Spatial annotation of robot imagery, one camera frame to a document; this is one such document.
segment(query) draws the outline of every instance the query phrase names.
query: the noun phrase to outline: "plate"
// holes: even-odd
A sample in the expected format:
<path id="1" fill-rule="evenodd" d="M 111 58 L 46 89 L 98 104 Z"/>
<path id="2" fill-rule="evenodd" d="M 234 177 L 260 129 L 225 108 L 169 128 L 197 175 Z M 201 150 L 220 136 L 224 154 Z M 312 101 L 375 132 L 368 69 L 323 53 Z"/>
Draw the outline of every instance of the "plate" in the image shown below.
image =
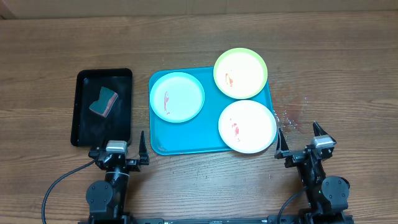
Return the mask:
<path id="1" fill-rule="evenodd" d="M 149 101 L 158 117 L 168 122 L 181 123 L 199 113 L 205 102 L 205 91 L 192 75 L 172 72 L 155 82 Z"/>
<path id="2" fill-rule="evenodd" d="M 267 66 L 252 50 L 227 50 L 216 61 L 213 72 L 217 87 L 227 96 L 247 99 L 257 95 L 265 86 Z"/>
<path id="3" fill-rule="evenodd" d="M 231 103 L 218 120 L 221 138 L 231 149 L 256 153 L 272 144 L 276 135 L 274 115 L 262 104 L 251 100 Z"/>

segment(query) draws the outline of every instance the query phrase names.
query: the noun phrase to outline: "wooden table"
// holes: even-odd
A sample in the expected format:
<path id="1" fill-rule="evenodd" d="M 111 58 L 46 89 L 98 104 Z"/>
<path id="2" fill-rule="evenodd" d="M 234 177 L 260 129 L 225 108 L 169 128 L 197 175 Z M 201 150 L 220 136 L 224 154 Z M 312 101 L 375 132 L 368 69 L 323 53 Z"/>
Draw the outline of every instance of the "wooden table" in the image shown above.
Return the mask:
<path id="1" fill-rule="evenodd" d="M 398 12 L 113 17 L 0 21 L 0 223 L 40 223 L 50 184 L 90 161 L 70 144 L 76 76 L 91 68 L 134 74 L 132 144 L 149 140 L 150 76 L 163 69 L 212 66 L 246 47 L 266 61 L 275 117 L 291 149 L 318 121 L 338 142 L 328 175 L 351 183 L 357 223 L 392 223 L 398 214 Z M 136 217 L 266 217 L 302 188 L 296 169 L 235 152 L 159 156 L 131 176 L 127 209 Z M 47 222 L 88 216 L 91 166 L 60 182 Z M 285 213 L 306 207 L 305 197 Z"/>

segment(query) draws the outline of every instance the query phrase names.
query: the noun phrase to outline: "black cable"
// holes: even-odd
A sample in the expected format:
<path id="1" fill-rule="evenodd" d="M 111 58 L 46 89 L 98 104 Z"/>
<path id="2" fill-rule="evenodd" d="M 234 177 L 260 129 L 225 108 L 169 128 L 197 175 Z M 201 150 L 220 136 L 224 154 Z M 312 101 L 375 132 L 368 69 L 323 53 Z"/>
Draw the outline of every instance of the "black cable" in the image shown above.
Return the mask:
<path id="1" fill-rule="evenodd" d="M 47 198 L 49 197 L 49 194 L 50 194 L 51 190 L 55 187 L 55 185 L 57 183 L 59 183 L 62 179 L 64 179 L 67 176 L 69 176 L 70 174 L 74 174 L 74 173 L 78 172 L 79 170 L 82 170 L 82 169 L 92 165 L 95 161 L 96 161 L 96 159 L 93 159 L 91 162 L 89 162 L 89 163 L 87 163 L 87 164 L 85 164 L 85 165 L 83 165 L 83 166 L 81 166 L 81 167 L 79 167 L 77 169 L 74 169 L 74 170 L 72 170 L 70 172 L 67 172 L 66 174 L 63 174 L 60 178 L 58 178 L 58 180 L 56 180 L 54 183 L 52 183 L 50 188 L 47 190 L 47 193 L 45 193 L 45 196 L 44 196 L 44 199 L 43 199 L 43 204 L 42 204 L 42 221 L 43 221 L 43 224 L 47 224 L 45 222 L 45 203 L 47 201 Z"/>
<path id="2" fill-rule="evenodd" d="M 287 201 L 282 205 L 282 208 L 280 208 L 280 210 L 279 210 L 278 217 L 277 217 L 278 218 L 277 224 L 280 224 L 280 216 L 282 216 L 282 212 L 284 211 L 287 204 L 289 204 L 293 199 L 295 199 L 296 197 L 301 195 L 307 189 L 308 189 L 308 187 L 304 187 L 301 191 L 297 192 L 295 195 L 293 195 L 289 199 L 287 199 Z"/>

